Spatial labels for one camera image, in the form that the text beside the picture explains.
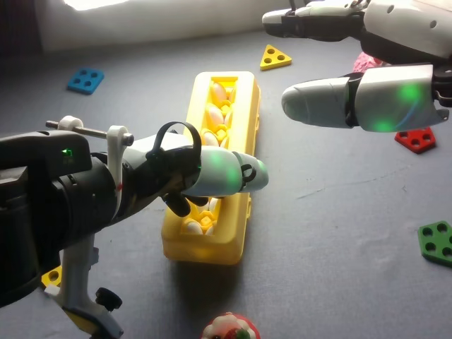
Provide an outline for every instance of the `blue square block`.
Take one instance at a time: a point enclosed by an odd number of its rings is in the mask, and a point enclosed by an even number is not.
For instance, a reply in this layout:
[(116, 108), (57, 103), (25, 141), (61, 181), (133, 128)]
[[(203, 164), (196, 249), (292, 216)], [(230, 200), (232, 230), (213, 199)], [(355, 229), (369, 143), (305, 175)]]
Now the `blue square block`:
[(104, 73), (97, 69), (79, 69), (69, 81), (68, 90), (93, 94), (103, 78)]

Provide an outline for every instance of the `metal rod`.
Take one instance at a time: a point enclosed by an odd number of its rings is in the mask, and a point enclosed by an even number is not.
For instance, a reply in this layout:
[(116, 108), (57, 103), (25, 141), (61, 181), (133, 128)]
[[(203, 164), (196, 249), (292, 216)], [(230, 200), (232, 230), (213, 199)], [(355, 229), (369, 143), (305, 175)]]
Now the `metal rod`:
[[(45, 123), (45, 126), (50, 129), (57, 129), (58, 128), (58, 122), (56, 121), (47, 121)], [(101, 138), (106, 139), (107, 138), (107, 132), (99, 131), (97, 129), (87, 129), (86, 127), (74, 127), (72, 129), (72, 132), (76, 132), (79, 134), (83, 134), (84, 136), (94, 136), (95, 138)], [(133, 137), (133, 134), (125, 133), (122, 138), (122, 143), (124, 146), (132, 146), (135, 138)]]

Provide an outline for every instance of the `robotic hand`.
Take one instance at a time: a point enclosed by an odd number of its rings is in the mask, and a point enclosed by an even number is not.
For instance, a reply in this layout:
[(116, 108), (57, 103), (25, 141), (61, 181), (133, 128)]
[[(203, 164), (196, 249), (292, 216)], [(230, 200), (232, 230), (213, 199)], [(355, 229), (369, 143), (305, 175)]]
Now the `robotic hand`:
[(452, 1), (325, 0), (266, 13), (277, 37), (360, 41), (392, 66), (300, 83), (282, 95), (286, 115), (316, 126), (393, 132), (448, 119), (452, 107)]
[[(247, 154), (201, 145), (190, 124), (187, 137), (167, 133), (134, 141), (125, 126), (107, 133), (86, 129), (64, 117), (41, 131), (0, 139), (0, 307), (30, 294), (43, 273), (60, 265), (61, 286), (53, 297), (70, 319), (93, 338), (123, 331), (110, 312), (122, 301), (100, 288), (88, 296), (88, 274), (97, 263), (94, 234), (137, 213), (156, 198), (179, 216), (188, 215), (206, 196), (229, 196), (262, 189), (265, 165)], [(80, 134), (107, 139), (107, 153), (90, 153)]]

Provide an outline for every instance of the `green toy block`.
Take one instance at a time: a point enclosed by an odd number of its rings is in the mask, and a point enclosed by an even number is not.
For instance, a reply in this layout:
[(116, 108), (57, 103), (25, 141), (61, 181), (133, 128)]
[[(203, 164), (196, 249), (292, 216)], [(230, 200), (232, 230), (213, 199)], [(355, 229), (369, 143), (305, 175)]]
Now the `green toy block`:
[(424, 258), (452, 267), (452, 227), (446, 221), (422, 226), (417, 236)]

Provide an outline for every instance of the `table surface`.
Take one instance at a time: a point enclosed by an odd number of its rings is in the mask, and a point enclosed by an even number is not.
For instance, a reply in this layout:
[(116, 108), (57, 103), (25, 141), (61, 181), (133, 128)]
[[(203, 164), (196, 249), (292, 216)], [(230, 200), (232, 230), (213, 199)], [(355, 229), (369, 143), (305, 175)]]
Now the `table surface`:
[[(293, 65), (259, 71), (272, 44)], [(242, 262), (168, 261), (156, 201), (96, 236), (89, 290), (123, 300), (123, 338), (198, 338), (224, 311), (247, 315), (263, 339), (448, 338), (450, 268), (425, 261), (417, 229), (451, 221), (452, 133), (415, 155), (394, 134), (322, 129), (288, 119), (284, 89), (349, 73), (354, 40), (321, 43), (253, 32), (202, 40), (64, 52), (0, 63), (0, 134), (42, 130), (70, 114), (91, 128), (123, 124), (142, 138), (186, 118), (196, 75), (250, 71), (262, 90), (256, 156), (270, 173), (253, 194)], [(82, 66), (105, 72), (92, 96), (65, 90)], [(90, 139), (93, 150), (104, 141)], [(87, 338), (40, 291), (0, 309), (0, 338)]]

